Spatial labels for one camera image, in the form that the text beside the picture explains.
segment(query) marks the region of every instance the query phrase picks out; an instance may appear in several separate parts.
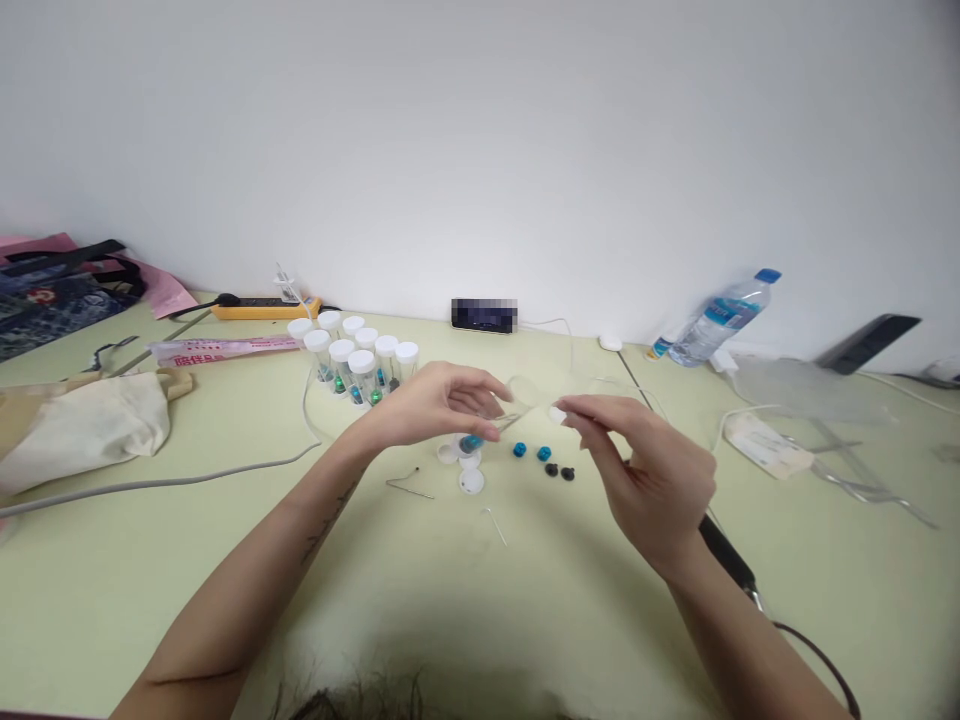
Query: beige cloth bag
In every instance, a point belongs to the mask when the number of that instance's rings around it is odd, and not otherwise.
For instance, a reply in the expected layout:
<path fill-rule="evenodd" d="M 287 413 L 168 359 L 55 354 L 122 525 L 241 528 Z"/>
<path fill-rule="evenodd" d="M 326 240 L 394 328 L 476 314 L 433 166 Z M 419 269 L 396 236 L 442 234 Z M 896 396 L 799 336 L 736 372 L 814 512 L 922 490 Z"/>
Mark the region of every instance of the beige cloth bag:
<path fill-rule="evenodd" d="M 192 389 L 173 369 L 0 389 L 0 497 L 155 454 L 170 433 L 167 402 Z"/>

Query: white wall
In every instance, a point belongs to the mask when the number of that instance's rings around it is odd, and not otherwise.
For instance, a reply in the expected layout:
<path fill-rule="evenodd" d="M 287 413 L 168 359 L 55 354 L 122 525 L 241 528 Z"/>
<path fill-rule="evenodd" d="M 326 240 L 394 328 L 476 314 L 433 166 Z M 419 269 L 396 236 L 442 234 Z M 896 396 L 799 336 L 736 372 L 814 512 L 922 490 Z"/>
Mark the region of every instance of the white wall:
<path fill-rule="evenodd" d="M 0 233 L 128 241 L 189 285 L 646 340 L 761 266 L 741 336 L 960 350 L 948 0 L 0 4 Z"/>

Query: yellow power strip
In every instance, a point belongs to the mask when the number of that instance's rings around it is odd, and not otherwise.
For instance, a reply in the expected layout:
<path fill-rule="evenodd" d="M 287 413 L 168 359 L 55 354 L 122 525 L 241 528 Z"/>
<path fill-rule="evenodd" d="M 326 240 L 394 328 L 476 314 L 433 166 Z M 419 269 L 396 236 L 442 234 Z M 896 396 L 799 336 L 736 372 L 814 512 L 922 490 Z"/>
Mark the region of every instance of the yellow power strip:
<path fill-rule="evenodd" d="M 304 298 L 313 317 L 320 312 L 320 298 Z M 211 310 L 219 320 L 292 320 L 307 317 L 300 303 L 285 303 L 280 298 L 240 298 L 234 307 L 214 305 Z"/>

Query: blue bottle cap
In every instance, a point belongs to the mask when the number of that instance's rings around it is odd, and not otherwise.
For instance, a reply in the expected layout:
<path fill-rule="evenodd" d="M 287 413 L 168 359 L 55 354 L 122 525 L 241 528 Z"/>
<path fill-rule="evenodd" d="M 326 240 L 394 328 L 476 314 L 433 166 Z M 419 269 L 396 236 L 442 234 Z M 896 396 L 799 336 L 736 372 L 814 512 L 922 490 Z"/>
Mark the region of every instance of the blue bottle cap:
<path fill-rule="evenodd" d="M 777 280 L 780 279 L 780 273 L 776 270 L 771 270 L 770 268 L 764 268 L 753 277 L 756 280 L 761 280 L 765 283 L 770 283 L 773 285 Z"/>

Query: arm tattoo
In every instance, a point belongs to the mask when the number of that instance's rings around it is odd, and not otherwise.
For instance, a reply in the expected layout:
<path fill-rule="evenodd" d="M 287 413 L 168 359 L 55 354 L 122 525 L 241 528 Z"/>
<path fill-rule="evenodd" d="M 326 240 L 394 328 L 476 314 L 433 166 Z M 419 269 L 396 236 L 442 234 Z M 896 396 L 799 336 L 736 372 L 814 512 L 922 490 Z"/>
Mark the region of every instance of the arm tattoo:
<path fill-rule="evenodd" d="M 301 565 L 306 564 L 307 561 L 313 557 L 314 552 L 316 552 L 317 548 L 320 547 L 327 535 L 330 534 L 330 531 L 333 529 L 333 524 L 337 521 L 337 518 L 340 517 L 340 513 L 343 512 L 343 509 L 347 506 L 347 502 L 350 500 L 350 496 L 353 495 L 353 491 L 357 489 L 359 482 L 360 478 L 354 480 L 353 484 L 347 488 L 346 492 L 337 498 L 337 508 L 333 511 L 333 515 L 324 519 L 323 527 L 320 529 L 320 533 L 317 535 L 311 535 L 307 538 L 307 549 L 303 552 L 303 558 L 300 560 Z"/>

